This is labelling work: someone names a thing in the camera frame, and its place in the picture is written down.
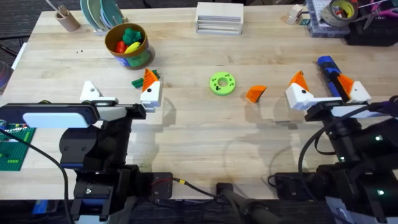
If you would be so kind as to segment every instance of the black mount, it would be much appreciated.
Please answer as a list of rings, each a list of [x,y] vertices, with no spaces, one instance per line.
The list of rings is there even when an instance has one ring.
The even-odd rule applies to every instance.
[[[305,119],[321,121],[326,126],[338,119],[331,109],[342,105],[342,101],[318,103],[308,109]],[[326,134],[339,162],[320,165],[315,173],[304,173],[314,196],[319,200],[340,198],[348,210],[376,217],[381,223],[386,222],[386,217],[398,216],[398,180],[392,172],[398,168],[397,130],[395,118],[365,129],[354,118],[334,125]],[[274,177],[279,198],[311,199],[298,173],[276,173]]]
[[[146,118],[142,105],[126,109],[125,117],[104,121],[101,128],[69,128],[61,137],[61,166],[77,174],[71,209],[74,220],[80,215],[97,215],[100,221],[106,221],[132,196],[172,196],[171,180],[151,186],[153,181],[171,178],[170,172],[142,173],[137,165],[126,165],[132,121]]]

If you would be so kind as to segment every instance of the green toy ring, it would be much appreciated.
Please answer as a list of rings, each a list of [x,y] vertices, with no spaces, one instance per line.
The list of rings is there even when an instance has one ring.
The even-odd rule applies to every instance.
[[[235,86],[235,78],[228,72],[217,72],[210,78],[210,89],[218,96],[231,94]]]

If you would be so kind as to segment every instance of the orange toy piece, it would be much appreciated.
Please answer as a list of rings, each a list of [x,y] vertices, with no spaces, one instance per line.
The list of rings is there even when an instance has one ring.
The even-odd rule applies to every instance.
[[[354,85],[354,80],[348,78],[347,76],[343,74],[339,74],[337,76],[338,81],[340,82],[341,86],[343,87],[344,91],[346,92],[346,95],[348,96],[349,99],[349,94],[351,93],[351,90],[353,89]]]
[[[297,73],[293,76],[292,80],[291,80],[290,83],[289,83],[289,86],[290,86],[292,83],[297,83],[297,84],[298,84],[299,86],[301,86],[304,90],[310,91],[310,90],[308,89],[307,83],[305,82],[303,71],[299,71],[299,72],[297,72]]]
[[[155,81],[159,81],[159,79],[151,70],[145,68],[144,83],[142,84],[142,92],[145,92],[145,90],[147,90]]]
[[[251,102],[256,103],[266,89],[267,87],[262,85],[252,86],[246,94],[246,98],[249,99]]]

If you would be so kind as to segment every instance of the black cable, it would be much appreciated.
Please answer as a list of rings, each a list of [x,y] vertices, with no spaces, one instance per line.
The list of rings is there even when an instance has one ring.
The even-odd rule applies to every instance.
[[[269,180],[270,180],[271,178],[273,178],[273,177],[275,177],[275,175],[270,175],[270,176],[268,176],[267,182],[268,182],[268,184],[269,184],[271,187],[275,187],[275,188],[276,188],[276,185],[275,185],[275,184],[272,184],[271,182],[269,182]]]
[[[152,9],[152,6],[150,6],[150,4],[148,4],[146,0],[142,0],[142,3],[144,3],[146,9]]]
[[[136,202],[133,206],[132,209],[130,211],[130,215],[132,214],[132,212],[134,211],[134,209],[136,209],[140,204],[142,204],[145,200],[144,199],[140,199],[138,202]]]
[[[232,206],[232,210],[234,211],[236,218],[239,220],[240,224],[245,224],[244,218],[242,217],[241,213],[239,212],[238,206],[235,204],[235,201],[229,197],[228,195],[225,195],[221,193],[221,196],[223,196]]]
[[[318,142],[319,142],[319,139],[321,138],[321,136],[322,136],[322,134],[319,135],[319,136],[315,139],[315,142],[313,143],[313,145],[314,145],[314,147],[315,147],[315,150],[316,150],[319,154],[322,154],[322,155],[324,155],[324,156],[334,156],[334,155],[336,155],[336,152],[322,152],[322,151],[319,151],[319,150],[318,150]]]
[[[321,208],[323,208],[325,211],[327,211],[328,213],[330,213],[335,219],[339,220],[342,223],[345,224],[352,224],[349,221],[345,220],[344,218],[341,218],[340,216],[334,214],[332,211],[330,211],[328,208],[324,207],[323,205],[320,204],[319,200],[314,196],[314,194],[312,194],[311,190],[308,188],[307,183],[305,182],[304,179],[304,174],[303,174],[303,160],[304,160],[304,155],[307,151],[307,149],[310,147],[311,143],[314,142],[314,140],[316,140],[317,137],[321,136],[322,133],[326,130],[329,130],[331,127],[333,127],[335,124],[342,122],[344,119],[351,117],[352,115],[356,115],[362,111],[366,111],[369,109],[369,105],[366,105],[364,107],[358,108],[354,111],[351,111],[347,114],[345,114],[344,116],[337,118],[334,122],[324,126],[323,128],[319,129],[319,131],[317,131],[313,136],[310,137],[310,139],[304,144],[304,147],[300,153],[300,157],[298,158],[298,174],[300,175],[300,179],[301,182],[303,184],[303,187],[305,189],[305,191],[308,193],[308,195],[311,197],[311,199],[317,203]]]
[[[275,187],[275,188],[276,188],[276,185],[275,185],[275,184],[272,184],[272,183],[270,182],[271,178],[275,178],[275,177],[286,177],[286,178],[290,178],[290,179],[292,179],[292,180],[294,180],[294,179],[300,180],[300,178],[298,178],[298,177],[292,177],[292,176],[289,176],[289,175],[272,174],[272,175],[268,176],[267,182],[268,182],[268,184],[269,184],[271,187]]]
[[[209,204],[209,203],[211,203],[211,202],[215,202],[215,200],[216,200],[216,199],[215,199],[215,198],[213,198],[213,199],[206,200],[206,201],[204,201],[204,202],[196,203],[196,204],[189,205],[189,206],[187,206],[187,205],[184,205],[184,207],[191,208],[191,207],[202,206],[202,205]]]
[[[73,220],[70,216],[70,209],[69,209],[69,205],[68,205],[68,201],[69,201],[69,195],[68,195],[68,176],[67,176],[67,172],[65,171],[65,169],[61,166],[61,164],[59,164],[58,161],[56,161],[54,158],[52,158],[51,156],[49,156],[47,153],[45,153],[44,151],[40,150],[39,148],[33,146],[32,144],[25,142],[24,140],[18,138],[17,136],[14,136],[2,129],[0,129],[0,133],[15,139],[16,141],[18,141],[19,143],[22,143],[24,145],[26,145],[27,147],[35,150],[36,152],[40,153],[41,155],[43,155],[44,157],[46,157],[47,159],[49,159],[51,162],[53,162],[62,172],[62,176],[63,176],[63,204],[65,207],[65,214],[68,220],[69,224],[73,224]]]
[[[199,192],[201,194],[207,195],[207,196],[212,197],[212,198],[216,197],[215,195],[213,195],[213,194],[211,194],[209,192],[205,192],[204,190],[197,188],[196,186],[192,185],[191,183],[189,183],[186,180],[181,180],[179,178],[173,178],[173,180],[178,182],[178,183],[181,183],[181,181],[183,181],[183,185],[186,185],[186,186],[192,188],[193,190],[196,190],[197,192]]]
[[[156,205],[156,206],[158,206],[158,207],[162,207],[162,208],[171,208],[171,209],[176,209],[176,208],[178,208],[178,207],[172,206],[172,205],[162,205],[162,204],[153,202],[153,201],[151,201],[151,200],[147,200],[147,201],[150,202],[150,203],[152,203],[152,204],[154,204],[154,205]],[[197,207],[198,207],[198,204],[196,204],[196,206],[184,206],[184,208],[197,208]],[[198,209],[199,209],[199,210],[203,210],[204,212],[210,212],[210,213],[219,214],[219,213],[216,212],[216,211],[207,210],[207,209],[200,208],[200,207],[199,207]]]

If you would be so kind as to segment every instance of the white box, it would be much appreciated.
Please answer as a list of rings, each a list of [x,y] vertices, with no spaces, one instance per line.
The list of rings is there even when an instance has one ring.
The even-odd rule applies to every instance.
[[[287,18],[287,20],[286,20],[286,23],[287,23],[287,24],[290,24],[290,25],[294,25],[294,23],[296,22],[296,20],[297,20],[296,17],[289,16],[289,17]]]
[[[198,2],[195,27],[197,34],[241,35],[243,4]]]
[[[299,16],[301,10],[303,10],[303,7],[296,4],[295,6],[292,7],[292,10],[290,10],[289,15],[291,17],[297,18]]]

